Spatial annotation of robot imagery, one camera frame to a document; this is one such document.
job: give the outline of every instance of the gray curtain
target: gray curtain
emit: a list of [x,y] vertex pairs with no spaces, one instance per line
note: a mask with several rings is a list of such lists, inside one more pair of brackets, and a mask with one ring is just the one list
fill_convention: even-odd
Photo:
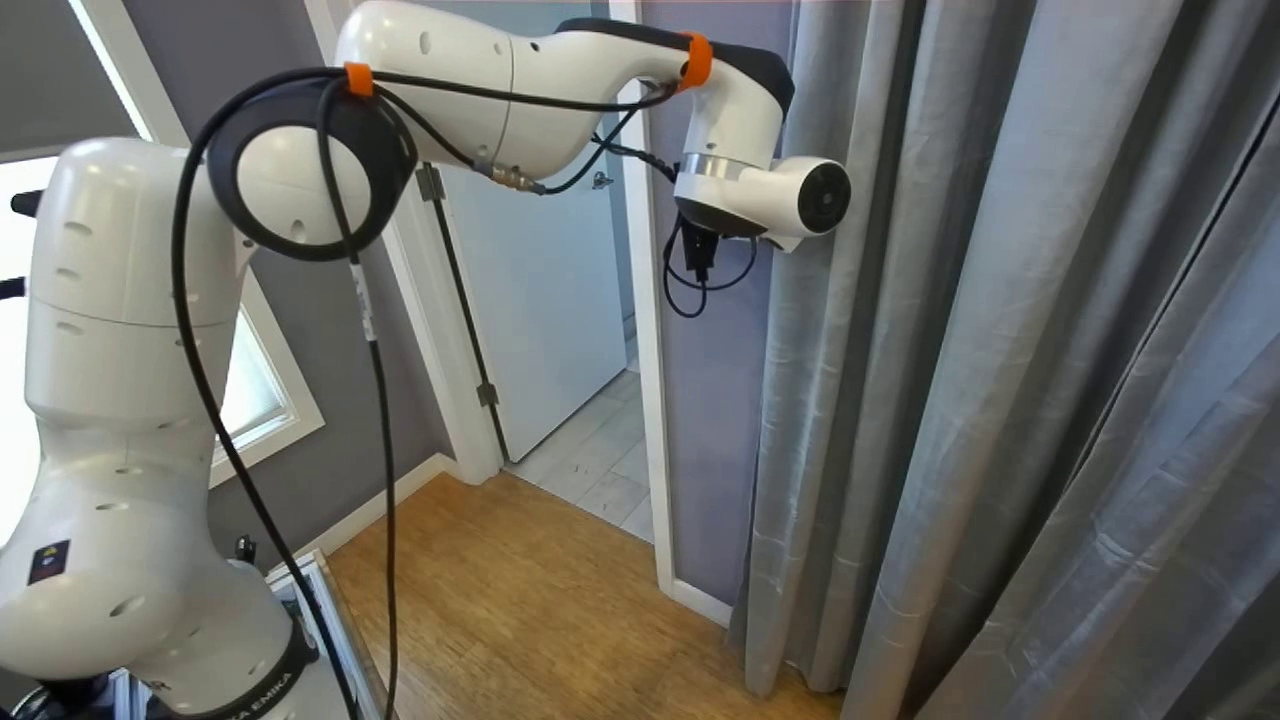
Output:
[[749,688],[1280,710],[1280,4],[798,4],[795,81]]

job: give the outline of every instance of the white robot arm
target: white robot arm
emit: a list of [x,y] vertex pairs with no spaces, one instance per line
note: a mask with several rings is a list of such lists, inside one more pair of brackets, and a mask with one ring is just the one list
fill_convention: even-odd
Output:
[[[191,183],[183,303],[217,392],[246,254],[241,230],[291,254],[348,254],[389,223],[414,158],[539,192],[601,117],[539,98],[608,105],[629,81],[699,74],[677,179],[688,223],[791,248],[849,205],[838,165],[770,158],[791,81],[769,50],[608,21],[527,38],[414,4],[364,4],[338,30],[338,61],[356,62],[348,74],[366,62],[371,90],[394,88],[404,105],[351,97],[338,71],[279,84],[217,127]],[[38,198],[29,403],[42,450],[0,553],[0,666],[35,680],[128,666],[177,716],[338,716],[333,666],[258,571],[223,561],[205,529],[210,431],[166,308],[183,157],[87,139],[58,157]]]

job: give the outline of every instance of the door frame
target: door frame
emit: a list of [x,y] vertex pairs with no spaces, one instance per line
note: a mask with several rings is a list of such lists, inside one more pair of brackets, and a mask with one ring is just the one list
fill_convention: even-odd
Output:
[[[328,48],[338,30],[338,21],[356,4],[360,0],[304,0],[325,61],[333,61]],[[639,24],[639,0],[608,0],[608,15]],[[618,139],[633,146],[646,146],[646,117],[629,122]],[[629,187],[624,223],[629,223],[633,292],[636,292],[636,362],[639,362],[639,409],[642,409],[642,447],[646,447],[654,583],[677,603],[707,616],[711,623],[729,623],[730,609],[723,598],[677,576],[668,399],[665,399],[668,362],[665,362],[665,294],[658,294],[665,254],[658,254],[658,230],[650,223],[650,196],[654,196],[650,172],[642,165],[624,165],[624,187]],[[431,208],[414,192],[404,192],[393,223],[384,229],[384,248],[393,254],[401,298],[407,308],[407,325],[412,325],[418,359],[429,368],[455,466],[462,472],[466,484],[482,484],[502,466],[502,457],[501,457],[496,427],[482,403],[474,399],[481,368],[466,343],[458,298],[451,292],[443,238]]]

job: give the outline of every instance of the wooden floor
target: wooden floor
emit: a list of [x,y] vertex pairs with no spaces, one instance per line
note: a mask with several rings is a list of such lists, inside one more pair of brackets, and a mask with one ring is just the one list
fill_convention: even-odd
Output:
[[[835,716],[795,677],[753,699],[723,628],[650,583],[650,548],[502,475],[431,481],[401,512],[401,716]],[[384,529],[333,583],[384,672]]]
[[616,376],[511,472],[650,542],[639,372]]

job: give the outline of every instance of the orange ring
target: orange ring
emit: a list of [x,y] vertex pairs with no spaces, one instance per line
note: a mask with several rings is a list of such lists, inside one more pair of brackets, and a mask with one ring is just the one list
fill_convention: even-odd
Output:
[[688,61],[677,88],[699,88],[711,81],[711,38],[705,30],[688,30]]
[[371,68],[366,62],[348,62],[348,90],[360,98],[371,98]]

